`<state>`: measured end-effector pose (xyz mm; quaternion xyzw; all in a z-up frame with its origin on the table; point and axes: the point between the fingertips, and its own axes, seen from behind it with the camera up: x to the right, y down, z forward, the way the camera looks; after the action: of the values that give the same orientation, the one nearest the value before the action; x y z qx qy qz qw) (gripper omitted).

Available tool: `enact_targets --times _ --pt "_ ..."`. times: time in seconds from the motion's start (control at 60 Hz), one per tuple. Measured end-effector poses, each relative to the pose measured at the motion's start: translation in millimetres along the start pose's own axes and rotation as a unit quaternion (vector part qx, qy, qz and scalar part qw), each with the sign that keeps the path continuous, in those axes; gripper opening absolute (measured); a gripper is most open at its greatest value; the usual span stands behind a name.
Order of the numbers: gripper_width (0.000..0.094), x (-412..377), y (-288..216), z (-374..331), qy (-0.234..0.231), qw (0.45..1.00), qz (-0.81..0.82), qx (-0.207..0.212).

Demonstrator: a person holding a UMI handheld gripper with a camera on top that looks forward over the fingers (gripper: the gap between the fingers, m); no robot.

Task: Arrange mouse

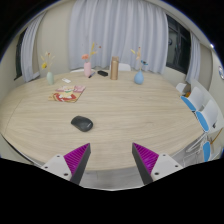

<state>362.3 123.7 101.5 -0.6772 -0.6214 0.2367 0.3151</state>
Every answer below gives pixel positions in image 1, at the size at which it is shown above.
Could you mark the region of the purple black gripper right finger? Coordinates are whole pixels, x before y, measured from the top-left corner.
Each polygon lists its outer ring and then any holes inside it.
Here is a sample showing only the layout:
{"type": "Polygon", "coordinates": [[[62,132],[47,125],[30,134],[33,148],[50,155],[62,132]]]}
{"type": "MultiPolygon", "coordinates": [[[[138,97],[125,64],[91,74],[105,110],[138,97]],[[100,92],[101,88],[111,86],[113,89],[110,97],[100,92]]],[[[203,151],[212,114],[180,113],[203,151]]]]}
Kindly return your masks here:
{"type": "Polygon", "coordinates": [[[132,154],[144,185],[182,169],[168,154],[157,154],[137,143],[132,144],[132,154]]]}

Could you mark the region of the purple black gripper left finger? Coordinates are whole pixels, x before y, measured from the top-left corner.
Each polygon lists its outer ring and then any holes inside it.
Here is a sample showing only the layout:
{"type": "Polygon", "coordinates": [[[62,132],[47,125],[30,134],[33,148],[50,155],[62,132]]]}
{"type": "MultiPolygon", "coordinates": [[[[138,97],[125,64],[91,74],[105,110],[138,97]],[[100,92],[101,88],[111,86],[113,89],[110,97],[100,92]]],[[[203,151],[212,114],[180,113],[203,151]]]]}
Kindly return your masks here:
{"type": "Polygon", "coordinates": [[[79,185],[90,154],[90,144],[87,143],[66,155],[55,155],[42,166],[42,169],[79,185]]]}

